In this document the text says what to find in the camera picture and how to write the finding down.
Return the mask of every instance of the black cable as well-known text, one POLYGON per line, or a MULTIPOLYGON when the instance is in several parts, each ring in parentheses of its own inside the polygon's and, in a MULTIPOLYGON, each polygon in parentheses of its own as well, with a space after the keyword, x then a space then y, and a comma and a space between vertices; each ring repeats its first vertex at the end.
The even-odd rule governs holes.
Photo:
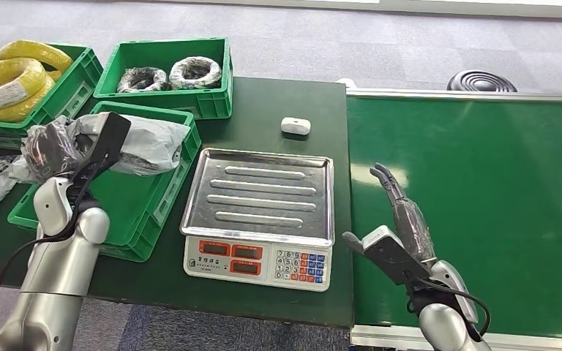
POLYGON ((66 238, 64 237, 51 237, 51 238, 41 238, 41 239, 36 239, 33 241, 29 241, 28 243, 22 245, 21 247, 18 248, 18 250, 16 250, 11 256, 10 258, 7 260, 7 262, 5 263, 5 265, 3 266, 3 268, 1 269, 0 272, 0 287, 1 284, 3 284, 3 280, 5 279, 5 273, 7 272, 7 269, 10 267, 10 265, 12 264, 12 262, 14 262, 14 259, 16 258, 16 256, 18 256, 18 254, 20 254, 27 246, 30 245, 35 245, 35 244, 41 244, 41 243, 48 243, 48 242, 57 242, 57 241, 62 241, 65 240, 66 238))
POLYGON ((406 311, 410 314, 415 313, 414 307, 411 306, 412 303, 413 301, 411 299, 408 299, 408 302, 406 302, 406 311))
POLYGON ((433 289, 440 290, 440 291, 445 292, 445 293, 460 295, 464 298, 468 298, 472 301, 475 301, 484 310, 484 313, 486 315, 486 321, 484 322, 484 325, 482 326, 482 329, 479 330, 479 335, 483 336, 488 331, 488 327, 490 326, 491 317, 490 317, 490 311, 488 310, 488 306, 486 305, 486 303, 484 301, 480 300, 479 298, 476 298, 475 296, 472 296, 471 294, 467 294, 466 292, 449 289, 448 287, 443 287, 441 285, 434 284, 434 283, 429 282, 425 279, 417 278, 417 280, 419 280, 421 283, 423 283, 423 284, 425 284, 428 287, 431 287, 433 289))
POLYGON ((77 210, 78 206, 80 205, 80 202, 83 200, 83 198, 85 196, 85 192, 89 188, 89 184, 96 177, 96 174, 98 173, 98 170, 100 168, 100 163, 101 162, 98 162, 97 164, 94 165, 94 168, 93 168, 90 176, 85 180, 85 183, 83 184, 83 187, 80 188, 81 191, 79 192, 79 194, 76 197, 76 200, 74 202, 74 206, 73 206, 74 211, 72 211, 72 218, 71 218, 70 222, 68 222, 68 224, 66 224, 66 227, 64 228, 64 230, 61 233, 59 233, 55 236, 51 236, 51 237, 48 237, 48 238, 40 238, 40 239, 35 239, 35 240, 32 240, 32 241, 29 241, 28 243, 22 245, 16 251, 14 251, 14 253, 10 256, 10 258, 7 259, 7 262, 5 263, 5 265, 3 266, 3 268, 0 271, 0 287, 3 284, 3 280, 5 279, 5 273, 7 272, 7 269, 10 267, 12 262, 14 262, 14 259, 16 258, 16 256, 18 256, 18 254, 20 254, 27 246, 35 245, 35 244, 41 244, 41 243, 55 243, 57 241, 66 240, 70 237, 70 233, 72 231, 66 230, 66 229, 68 229, 70 227, 71 222, 76 220, 76 217, 78 216, 78 210, 77 210))

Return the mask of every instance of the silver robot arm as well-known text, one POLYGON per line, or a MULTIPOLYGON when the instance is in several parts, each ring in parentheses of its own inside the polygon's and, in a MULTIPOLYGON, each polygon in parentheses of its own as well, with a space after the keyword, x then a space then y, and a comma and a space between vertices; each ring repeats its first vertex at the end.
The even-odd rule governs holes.
POLYGON ((350 247, 378 266, 395 284, 406 286, 409 312, 419 318, 425 339, 438 351, 489 351, 482 335, 490 324, 487 307, 468 293, 453 265, 434 253, 430 232, 417 204, 408 199, 383 165, 370 169, 385 189, 399 234, 382 225, 359 240, 343 233, 350 247), (486 312, 480 331, 475 304, 486 312))
POLYGON ((17 250, 0 274, 1 284, 13 257, 35 244, 14 311, 0 330, 0 351, 72 349, 83 296, 110 224, 89 184, 118 160, 130 121, 109 113, 95 128, 99 135, 85 159, 65 173, 62 168, 67 167, 59 164, 63 153, 56 145, 63 140, 49 127, 42 139, 35 140, 32 157, 42 174, 54 174, 50 170, 55 165, 61 173, 34 196, 37 239, 17 250))
MULTIPOLYGON (((53 177, 36 192, 38 238, 56 235, 70 221, 72 210, 66 198, 70 186, 68 179, 53 177)), ((88 205, 72 236, 34 247, 18 302, 0 330, 0 351, 72 349, 83 296, 109 228, 107 214, 88 205)))

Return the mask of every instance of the black round object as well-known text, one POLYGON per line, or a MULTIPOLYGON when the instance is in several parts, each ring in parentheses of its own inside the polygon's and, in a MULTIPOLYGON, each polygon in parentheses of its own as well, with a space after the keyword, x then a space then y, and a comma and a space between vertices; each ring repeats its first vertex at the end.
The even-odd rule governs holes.
POLYGON ((516 87, 509 80, 494 73, 470 69, 461 71, 451 78, 447 90, 457 91, 497 91, 516 93, 516 87))

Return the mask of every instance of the red digital display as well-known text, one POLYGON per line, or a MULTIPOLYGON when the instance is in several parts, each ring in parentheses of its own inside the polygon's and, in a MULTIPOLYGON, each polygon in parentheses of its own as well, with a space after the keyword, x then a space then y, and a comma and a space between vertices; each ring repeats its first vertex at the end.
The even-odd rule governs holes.
POLYGON ((260 260, 262 257, 262 248, 259 246, 233 245, 231 247, 231 256, 260 260))
POLYGON ((259 262, 231 260, 229 271, 231 273, 242 273, 258 276, 260 274, 260 269, 261 263, 259 262))
POLYGON ((229 256, 229 244, 217 241, 199 240, 199 252, 202 254, 218 254, 219 256, 229 256))

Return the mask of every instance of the dark green tabletop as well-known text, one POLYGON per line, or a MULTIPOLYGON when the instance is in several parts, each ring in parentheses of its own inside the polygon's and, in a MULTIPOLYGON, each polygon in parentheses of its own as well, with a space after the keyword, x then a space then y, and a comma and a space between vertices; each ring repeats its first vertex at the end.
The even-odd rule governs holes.
MULTIPOLYGON (((359 237, 393 226, 368 170, 381 162, 490 307, 489 332, 562 337, 562 102, 349 97, 348 126, 359 237)), ((356 324, 416 326, 404 288, 363 257, 354 279, 356 324)))
MULTIPOLYGON (((345 89, 340 84, 236 78, 233 116, 198 121, 203 147, 233 148, 286 154, 327 156, 334 160, 335 230, 351 228, 345 89), (281 135, 281 119, 308 118, 307 138, 281 135)), ((331 284, 326 292, 264 287, 187 276, 182 268, 184 236, 179 222, 192 174, 185 182, 151 258, 130 263, 100 257, 89 295, 175 309, 293 320, 321 325, 353 324, 351 253, 337 240, 333 248, 331 284)), ((9 255, 34 237, 7 223, 7 214, 27 186, 16 186, 0 204, 0 267, 9 255)), ((14 263, 5 283, 20 286, 29 252, 14 263)))

